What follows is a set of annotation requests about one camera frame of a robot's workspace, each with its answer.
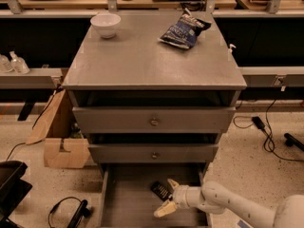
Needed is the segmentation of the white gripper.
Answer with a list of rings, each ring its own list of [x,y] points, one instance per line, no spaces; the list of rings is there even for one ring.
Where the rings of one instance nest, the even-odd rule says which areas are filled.
[[[203,203],[201,188],[198,186],[180,185],[172,179],[167,180],[173,191],[173,201],[167,200],[155,212],[156,218],[162,218],[177,209],[198,208]]]

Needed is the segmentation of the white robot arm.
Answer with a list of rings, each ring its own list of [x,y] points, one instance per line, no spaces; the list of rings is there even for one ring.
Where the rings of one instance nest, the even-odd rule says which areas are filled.
[[[253,228],[304,228],[304,196],[293,195],[282,201],[275,211],[228,190],[215,181],[201,186],[181,185],[167,180],[172,191],[156,181],[151,186],[163,204],[155,212],[161,218],[178,209],[197,208],[209,214],[229,209]]]

